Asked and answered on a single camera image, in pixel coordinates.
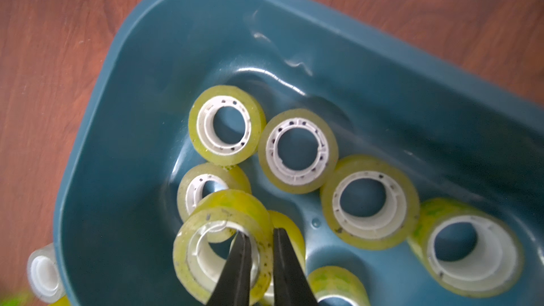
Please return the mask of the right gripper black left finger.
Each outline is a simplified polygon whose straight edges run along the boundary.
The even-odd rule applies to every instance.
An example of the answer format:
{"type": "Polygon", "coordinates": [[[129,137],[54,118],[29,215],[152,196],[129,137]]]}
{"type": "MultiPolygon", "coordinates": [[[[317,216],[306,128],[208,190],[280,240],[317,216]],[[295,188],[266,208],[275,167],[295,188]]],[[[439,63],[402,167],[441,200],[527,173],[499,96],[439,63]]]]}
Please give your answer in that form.
{"type": "Polygon", "coordinates": [[[248,236],[239,233],[229,252],[218,283],[207,306],[248,306],[252,270],[252,246],[248,236]]]}

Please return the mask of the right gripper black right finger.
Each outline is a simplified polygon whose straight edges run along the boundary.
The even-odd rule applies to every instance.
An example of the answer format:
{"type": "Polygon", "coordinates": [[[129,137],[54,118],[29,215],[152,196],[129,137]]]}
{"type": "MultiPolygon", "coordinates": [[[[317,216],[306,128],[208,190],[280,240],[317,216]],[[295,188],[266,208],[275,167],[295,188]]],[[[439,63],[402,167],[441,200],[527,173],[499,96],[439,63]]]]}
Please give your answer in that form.
{"type": "Polygon", "coordinates": [[[318,306],[283,228],[273,230],[273,289],[275,306],[318,306]]]}

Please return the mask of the yellow tape roll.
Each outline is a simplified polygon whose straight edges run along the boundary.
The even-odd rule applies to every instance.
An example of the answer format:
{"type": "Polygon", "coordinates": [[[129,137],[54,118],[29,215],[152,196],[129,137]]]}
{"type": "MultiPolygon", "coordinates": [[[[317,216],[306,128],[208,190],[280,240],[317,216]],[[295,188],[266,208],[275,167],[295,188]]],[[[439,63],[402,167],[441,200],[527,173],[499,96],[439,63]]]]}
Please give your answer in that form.
{"type": "Polygon", "coordinates": [[[291,109],[268,122],[259,140],[258,155],[263,172],[275,187],[289,194],[308,194],[332,175],[339,147],[332,129],[320,116],[307,109],[291,109]],[[281,138],[294,129],[306,130],[317,141],[315,160],[302,170],[288,168],[279,156],[281,138]]]}
{"type": "Polygon", "coordinates": [[[253,195],[229,189],[205,197],[174,240],[173,263],[178,280],[201,303],[207,303],[226,260],[210,246],[214,230],[238,230],[250,239],[252,270],[249,304],[259,302],[273,278],[273,224],[269,211],[253,195]]]}
{"type": "Polygon", "coordinates": [[[336,298],[349,305],[371,304],[362,282],[339,266],[318,268],[309,274],[307,280],[317,302],[336,298]]]}
{"type": "Polygon", "coordinates": [[[236,86],[218,85],[205,90],[189,112],[188,133],[194,149],[205,160],[229,167],[256,153],[266,126],[259,102],[236,86]],[[220,109],[233,108],[242,116],[245,131],[240,141],[229,144],[217,135],[213,120],[220,109]]]}
{"type": "Polygon", "coordinates": [[[247,175],[237,165],[221,167],[210,162],[190,169],[182,178],[177,191],[177,208],[183,222],[208,195],[227,189],[252,193],[247,175]]]}
{"type": "Polygon", "coordinates": [[[49,304],[49,306],[71,306],[71,303],[67,296],[63,296],[61,297],[61,299],[57,300],[56,302],[49,304]]]}
{"type": "MultiPolygon", "coordinates": [[[[306,273],[305,240],[299,227],[288,216],[278,211],[269,210],[269,215],[275,228],[283,228],[286,230],[301,269],[303,270],[303,273],[306,273]]],[[[266,306],[274,305],[273,279],[271,279],[269,288],[263,298],[259,301],[259,304],[266,306]]]]}
{"type": "Polygon", "coordinates": [[[459,296],[498,296],[517,283],[524,269],[523,246],[509,226],[451,198],[432,198],[423,202],[418,224],[407,242],[438,284],[459,296]],[[435,249],[439,233],[461,223],[475,228],[475,248],[463,259],[440,260],[435,249]]]}

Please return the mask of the yellow tape roll lowest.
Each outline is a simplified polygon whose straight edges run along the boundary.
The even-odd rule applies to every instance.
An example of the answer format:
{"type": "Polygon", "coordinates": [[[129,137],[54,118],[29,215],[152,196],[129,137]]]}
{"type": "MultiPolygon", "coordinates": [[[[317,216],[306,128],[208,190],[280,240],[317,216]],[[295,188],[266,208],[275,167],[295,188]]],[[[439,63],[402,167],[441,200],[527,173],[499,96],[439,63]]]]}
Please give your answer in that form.
{"type": "Polygon", "coordinates": [[[365,154],[337,162],[331,177],[320,188],[320,200],[330,229],[342,241],[359,249],[380,251],[398,246],[415,230],[419,219],[419,195],[409,177],[387,162],[365,154]],[[360,179],[381,183],[386,195],[378,213],[364,218],[341,207],[347,186],[360,179]]]}

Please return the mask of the teal plastic storage box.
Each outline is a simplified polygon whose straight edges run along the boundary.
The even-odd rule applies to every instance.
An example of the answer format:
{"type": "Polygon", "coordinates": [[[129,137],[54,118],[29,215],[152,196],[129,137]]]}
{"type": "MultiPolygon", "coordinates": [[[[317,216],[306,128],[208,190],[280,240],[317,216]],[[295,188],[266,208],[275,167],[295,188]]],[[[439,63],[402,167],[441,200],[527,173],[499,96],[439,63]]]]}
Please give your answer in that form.
{"type": "Polygon", "coordinates": [[[405,243],[342,242],[318,193],[279,191],[250,158],[254,195],[303,231],[309,271],[350,270],[373,305],[543,304],[542,108],[311,0],[143,0],[110,47],[59,189],[53,236],[74,305],[196,304],[174,272],[176,192],[203,161],[188,113],[220,84],[254,96],[268,118],[314,111],[341,156],[381,158],[422,200],[494,215],[525,256],[506,293],[458,296],[405,243]]]}

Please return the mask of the clear white tape roll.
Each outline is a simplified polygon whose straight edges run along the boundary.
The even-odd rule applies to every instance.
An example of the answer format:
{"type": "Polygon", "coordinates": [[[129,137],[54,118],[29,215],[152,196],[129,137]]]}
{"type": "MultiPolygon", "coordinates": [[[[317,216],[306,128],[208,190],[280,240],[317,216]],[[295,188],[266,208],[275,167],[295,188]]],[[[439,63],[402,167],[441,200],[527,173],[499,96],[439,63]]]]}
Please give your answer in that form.
{"type": "Polygon", "coordinates": [[[32,292],[42,302],[52,305],[66,296],[53,243],[29,256],[26,272],[32,292]]]}

